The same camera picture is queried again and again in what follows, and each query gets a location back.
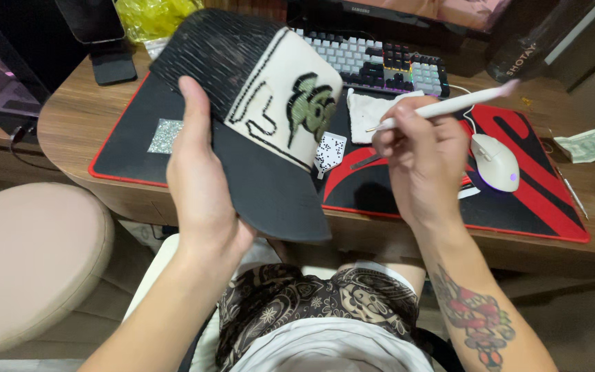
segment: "trucker hat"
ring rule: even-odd
[[[279,22],[204,9],[150,70],[177,94],[182,75],[208,94],[212,148],[244,221],[283,240],[331,238],[311,168],[342,80],[302,37]]]

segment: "silver glitter sheet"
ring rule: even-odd
[[[181,129],[182,120],[158,120],[157,130],[155,130],[155,135],[151,141],[151,146],[148,148],[148,152],[171,154],[171,146]]]

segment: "mechanical keyboard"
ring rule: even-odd
[[[444,61],[405,45],[293,29],[341,74],[347,87],[449,97]]]

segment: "wooden desk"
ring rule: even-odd
[[[148,72],[144,50],[134,56],[137,73]],[[476,91],[498,84],[485,72],[470,78],[450,75],[450,82]],[[151,224],[177,225],[169,191],[161,187],[96,179],[87,172],[117,118],[127,106],[139,81],[99,87],[91,62],[84,60],[45,104],[38,123],[38,138],[45,155],[74,182],[93,191],[113,211]],[[530,110],[520,97],[533,100]],[[538,78],[522,84],[508,99],[492,105],[528,112],[539,135],[548,127],[556,136],[570,136],[591,129],[580,122],[571,100],[556,80]],[[470,230],[489,265],[526,273],[595,277],[595,163],[560,164],[589,213],[585,221],[592,240],[577,244],[529,236]],[[418,257],[410,229],[400,220],[326,210],[333,231],[331,246],[394,256]]]

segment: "monitor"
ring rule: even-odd
[[[490,32],[511,0],[345,0],[344,10],[392,21],[416,23],[417,17]]]

